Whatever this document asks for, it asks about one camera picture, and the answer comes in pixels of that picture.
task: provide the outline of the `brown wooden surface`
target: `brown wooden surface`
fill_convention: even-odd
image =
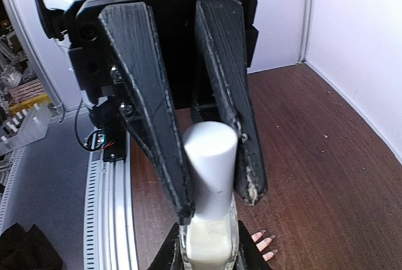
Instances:
[[[361,117],[305,65],[249,76],[269,192],[238,202],[251,232],[277,235],[275,269],[402,269],[402,166]],[[179,111],[182,128],[188,111]],[[133,148],[140,270],[175,217],[154,169]]]

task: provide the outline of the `screw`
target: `screw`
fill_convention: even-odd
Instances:
[[[111,77],[115,84],[121,82],[122,80],[121,74],[115,65],[113,65],[111,68]]]
[[[249,136],[246,133],[243,133],[241,134],[241,140],[245,143],[247,140],[249,140]]]
[[[134,114],[134,108],[132,105],[122,103],[120,105],[120,112],[124,117],[131,117]]]
[[[94,41],[98,37],[96,27],[90,24],[83,26],[80,30],[80,34],[81,37],[87,41]]]

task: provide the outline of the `white cylinder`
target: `white cylinder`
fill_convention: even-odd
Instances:
[[[201,122],[183,135],[191,163],[195,192],[195,217],[221,220],[232,201],[238,137],[221,122]]]
[[[13,124],[10,125],[10,129],[12,129],[14,133],[17,133],[18,131],[18,129]]]

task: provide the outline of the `hand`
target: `hand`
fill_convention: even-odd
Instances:
[[[272,243],[272,241],[275,239],[275,235],[271,235],[270,237],[267,237],[267,238],[261,240],[261,238],[263,237],[264,234],[265,234],[265,230],[262,230],[251,236],[253,238],[253,241],[257,244],[257,248],[260,252],[263,252],[270,245],[270,243]],[[263,255],[263,258],[265,261],[268,262],[277,253],[278,253],[277,249],[269,251],[268,253]]]

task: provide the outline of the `white backdrop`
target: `white backdrop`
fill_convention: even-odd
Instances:
[[[34,0],[15,0],[41,64],[67,110],[78,106],[80,92],[68,58],[45,36]],[[259,0],[260,31],[252,72],[294,64],[298,60],[304,0]]]
[[[305,0],[258,0],[259,30],[250,72],[292,65],[298,61]]]
[[[402,0],[314,0],[307,60],[400,158]]]

